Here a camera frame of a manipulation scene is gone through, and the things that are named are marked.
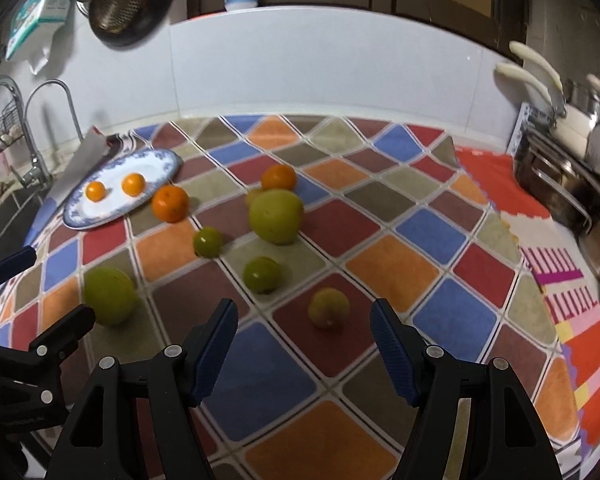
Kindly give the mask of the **teal white cardboard box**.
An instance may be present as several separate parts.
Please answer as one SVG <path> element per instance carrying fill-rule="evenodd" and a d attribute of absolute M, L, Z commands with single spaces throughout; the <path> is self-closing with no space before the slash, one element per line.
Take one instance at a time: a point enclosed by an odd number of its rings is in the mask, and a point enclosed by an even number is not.
<path fill-rule="evenodd" d="M 9 26 L 7 61 L 27 61 L 37 74 L 48 62 L 53 39 L 67 21 L 72 0 L 26 0 Z"/>

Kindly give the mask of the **thin gooseneck faucet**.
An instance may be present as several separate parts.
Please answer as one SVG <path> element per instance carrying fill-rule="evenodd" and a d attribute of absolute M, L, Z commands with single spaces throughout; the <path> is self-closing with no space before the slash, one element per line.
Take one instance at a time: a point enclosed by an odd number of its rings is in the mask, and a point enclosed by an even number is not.
<path fill-rule="evenodd" d="M 71 89 L 62 79 L 43 80 L 30 91 L 24 118 L 36 146 L 53 166 L 67 159 L 84 140 Z"/>

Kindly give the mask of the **tall chrome kitchen faucet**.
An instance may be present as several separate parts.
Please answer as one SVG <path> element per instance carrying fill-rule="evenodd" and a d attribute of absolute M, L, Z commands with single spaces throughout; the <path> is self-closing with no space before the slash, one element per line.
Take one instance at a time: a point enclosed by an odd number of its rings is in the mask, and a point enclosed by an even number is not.
<path fill-rule="evenodd" d="M 24 118 L 23 99 L 18 84 L 11 76 L 0 75 L 0 87 L 10 94 L 10 100 L 3 108 L 0 115 L 0 154 L 20 140 L 24 140 L 29 151 L 31 167 L 26 174 L 18 174 L 12 168 L 20 184 L 26 188 L 34 182 L 40 185 L 52 182 L 52 176 L 46 167 L 44 158 L 36 146 L 31 129 Z"/>

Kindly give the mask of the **steel kitchen sink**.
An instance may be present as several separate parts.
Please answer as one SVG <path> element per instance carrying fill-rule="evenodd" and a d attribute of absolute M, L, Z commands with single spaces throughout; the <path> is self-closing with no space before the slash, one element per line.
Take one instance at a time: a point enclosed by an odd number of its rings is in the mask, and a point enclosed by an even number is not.
<path fill-rule="evenodd" d="M 0 203 L 0 259 L 23 246 L 46 194 L 38 185 L 18 188 Z"/>

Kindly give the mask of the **large yellow-green pomelo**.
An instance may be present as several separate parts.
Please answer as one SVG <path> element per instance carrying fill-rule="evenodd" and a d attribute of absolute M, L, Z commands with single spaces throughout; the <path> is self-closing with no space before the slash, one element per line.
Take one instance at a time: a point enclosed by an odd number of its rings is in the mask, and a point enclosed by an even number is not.
<path fill-rule="evenodd" d="M 304 215 L 302 200 L 283 188 L 262 191 L 249 205 L 249 226 L 266 242 L 292 244 L 298 237 Z"/>

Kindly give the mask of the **small tan fruit behind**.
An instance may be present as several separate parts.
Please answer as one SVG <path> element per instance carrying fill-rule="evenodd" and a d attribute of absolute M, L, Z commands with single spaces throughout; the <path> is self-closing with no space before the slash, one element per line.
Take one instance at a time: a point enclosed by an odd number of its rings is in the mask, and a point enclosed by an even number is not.
<path fill-rule="evenodd" d="M 253 201 L 259 197 L 261 194 L 263 193 L 262 188 L 253 188 L 252 190 L 250 190 L 247 195 L 245 196 L 245 203 L 248 207 L 251 206 L 251 204 L 253 203 Z"/>

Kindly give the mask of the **large steel pot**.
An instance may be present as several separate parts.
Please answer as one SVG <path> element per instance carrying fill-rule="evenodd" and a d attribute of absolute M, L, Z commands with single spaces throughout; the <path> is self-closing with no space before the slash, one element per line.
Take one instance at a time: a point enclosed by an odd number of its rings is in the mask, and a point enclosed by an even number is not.
<path fill-rule="evenodd" d="M 522 135 L 514 157 L 514 176 L 555 221 L 573 234 L 587 231 L 594 223 L 592 188 L 542 136 Z"/>

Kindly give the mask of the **brown kiwi front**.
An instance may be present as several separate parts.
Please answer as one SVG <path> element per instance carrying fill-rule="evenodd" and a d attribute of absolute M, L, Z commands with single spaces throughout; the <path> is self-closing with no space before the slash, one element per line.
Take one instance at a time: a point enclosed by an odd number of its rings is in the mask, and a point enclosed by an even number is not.
<path fill-rule="evenodd" d="M 348 297 L 332 287 L 319 289 L 311 298 L 308 315 L 311 323 L 322 330 L 340 330 L 351 312 Z"/>

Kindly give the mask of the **green apple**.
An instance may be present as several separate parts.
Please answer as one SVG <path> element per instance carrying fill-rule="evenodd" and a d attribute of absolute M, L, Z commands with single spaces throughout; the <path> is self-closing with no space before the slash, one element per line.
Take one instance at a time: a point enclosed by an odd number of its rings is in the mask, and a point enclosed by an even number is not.
<path fill-rule="evenodd" d="M 138 296 L 128 274 L 112 266 L 98 266 L 84 274 L 83 301 L 101 326 L 117 326 L 134 311 Z"/>

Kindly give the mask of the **colourful diamond pattern tablecloth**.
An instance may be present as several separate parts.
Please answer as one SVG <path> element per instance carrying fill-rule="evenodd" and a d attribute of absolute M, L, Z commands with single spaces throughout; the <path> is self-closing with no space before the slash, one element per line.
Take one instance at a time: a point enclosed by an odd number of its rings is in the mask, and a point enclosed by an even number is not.
<path fill-rule="evenodd" d="M 215 472 L 237 479 L 385 479 L 415 419 L 394 392 L 368 326 L 384 297 L 400 319 L 463 360 L 500 356 L 517 373 L 562 473 L 580 474 L 580 424 L 567 364 L 517 240 L 443 131 L 362 119 L 246 116 L 181 119 L 125 133 L 125 152 L 167 148 L 183 163 L 176 184 L 190 216 L 158 220 L 149 205 L 87 231 L 55 214 L 35 234 L 38 260 L 0 289 L 0 344 L 27 348 L 82 299 L 84 274 L 128 274 L 140 303 L 97 326 L 64 365 L 73 400 L 104 356 L 150 358 L 207 321 L 219 299 L 239 328 L 194 422 Z M 268 167 L 294 168 L 304 206 L 289 245 L 249 226 L 245 196 Z M 195 234 L 223 235 L 218 258 L 198 257 Z M 283 269 L 266 295 L 242 280 L 268 257 Z M 340 330 L 308 315 L 323 287 L 351 304 Z"/>

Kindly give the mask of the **metal pot rack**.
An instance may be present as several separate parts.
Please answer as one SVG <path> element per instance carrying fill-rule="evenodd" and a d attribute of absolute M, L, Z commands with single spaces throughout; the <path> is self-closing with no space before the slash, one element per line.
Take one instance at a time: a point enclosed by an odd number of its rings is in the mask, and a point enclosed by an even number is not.
<path fill-rule="evenodd" d="M 568 229 L 600 291 L 600 181 L 548 134 L 548 116 L 521 104 L 507 153 L 518 184 Z"/>

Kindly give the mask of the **blue white oval plate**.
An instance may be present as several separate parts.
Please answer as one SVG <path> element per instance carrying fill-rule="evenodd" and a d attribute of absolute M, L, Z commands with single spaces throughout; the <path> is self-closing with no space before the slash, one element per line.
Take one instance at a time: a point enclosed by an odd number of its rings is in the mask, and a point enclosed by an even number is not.
<path fill-rule="evenodd" d="M 65 201 L 62 221 L 72 230 L 99 228 L 143 205 L 183 163 L 174 151 L 145 148 L 93 171 Z"/>

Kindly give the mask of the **small orange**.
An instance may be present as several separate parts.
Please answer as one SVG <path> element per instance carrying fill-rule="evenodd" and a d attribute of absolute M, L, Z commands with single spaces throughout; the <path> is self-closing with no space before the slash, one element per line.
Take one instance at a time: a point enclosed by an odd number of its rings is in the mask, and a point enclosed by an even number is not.
<path fill-rule="evenodd" d="M 130 197 L 139 196 L 144 192 L 146 180 L 142 174 L 133 172 L 125 176 L 121 182 L 121 188 L 125 195 Z"/>
<path fill-rule="evenodd" d="M 90 182 L 85 188 L 85 197 L 93 203 L 98 203 L 107 196 L 106 186 L 99 181 Z"/>

